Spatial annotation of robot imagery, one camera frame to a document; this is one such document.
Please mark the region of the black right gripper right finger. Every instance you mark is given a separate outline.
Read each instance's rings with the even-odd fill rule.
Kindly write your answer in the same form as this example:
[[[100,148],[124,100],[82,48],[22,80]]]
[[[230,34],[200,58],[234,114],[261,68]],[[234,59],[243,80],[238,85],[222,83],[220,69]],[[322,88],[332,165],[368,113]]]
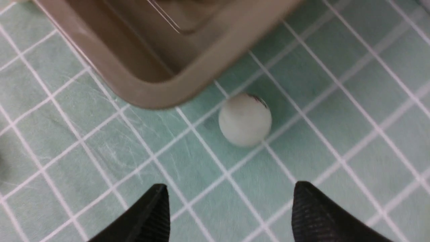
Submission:
[[[390,242],[308,181],[295,184],[292,234],[295,242]]]

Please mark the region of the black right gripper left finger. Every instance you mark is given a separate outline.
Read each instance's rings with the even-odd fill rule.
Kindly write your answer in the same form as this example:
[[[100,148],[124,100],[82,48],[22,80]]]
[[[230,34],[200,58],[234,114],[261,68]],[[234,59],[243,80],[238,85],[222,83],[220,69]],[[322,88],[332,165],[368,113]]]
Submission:
[[[170,203],[167,185],[154,184],[91,242],[168,242]]]

